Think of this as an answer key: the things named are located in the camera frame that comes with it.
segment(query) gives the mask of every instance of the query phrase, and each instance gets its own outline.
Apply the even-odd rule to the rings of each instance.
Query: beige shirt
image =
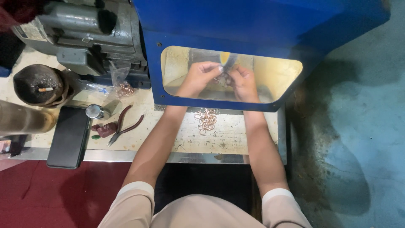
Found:
[[[310,228],[300,207],[286,189],[273,189],[262,199],[263,224],[234,204],[213,196],[177,199],[153,215],[154,190],[145,182],[124,186],[99,228]]]

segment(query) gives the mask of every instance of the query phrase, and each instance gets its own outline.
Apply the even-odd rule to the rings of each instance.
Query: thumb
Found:
[[[243,76],[237,71],[237,70],[231,70],[229,73],[229,76],[234,80],[236,85],[241,85],[243,84]]]
[[[206,79],[208,81],[210,81],[211,79],[214,79],[214,78],[220,76],[223,71],[224,71],[224,68],[222,66],[218,66],[218,67],[212,69],[210,72],[204,73],[204,76],[206,77]]]

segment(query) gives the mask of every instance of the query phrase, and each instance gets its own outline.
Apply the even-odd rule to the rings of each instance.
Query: hand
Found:
[[[210,81],[218,83],[214,78],[218,77],[223,71],[221,64],[217,62],[193,63],[176,96],[197,98]]]
[[[229,76],[231,79],[227,79],[226,83],[232,86],[237,101],[260,103],[253,71],[235,65],[229,72]]]

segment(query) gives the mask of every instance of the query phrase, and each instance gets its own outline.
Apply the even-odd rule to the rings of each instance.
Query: transparent acrylic shield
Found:
[[[229,66],[239,64],[252,70],[255,75],[259,99],[262,103],[278,100],[303,69],[302,63],[297,60],[180,46],[167,47],[163,50],[160,60],[163,88],[170,95],[175,96],[191,64],[212,61],[221,63],[226,69]],[[208,84],[198,98],[237,101],[233,88],[226,85],[224,77],[220,77],[218,84]]]

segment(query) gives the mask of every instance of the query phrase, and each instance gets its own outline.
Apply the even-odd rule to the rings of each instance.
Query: blue machine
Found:
[[[145,41],[156,104],[275,112],[333,49],[385,23],[381,0],[133,0]],[[191,99],[162,85],[161,53],[169,46],[298,60],[303,69],[271,103]]]

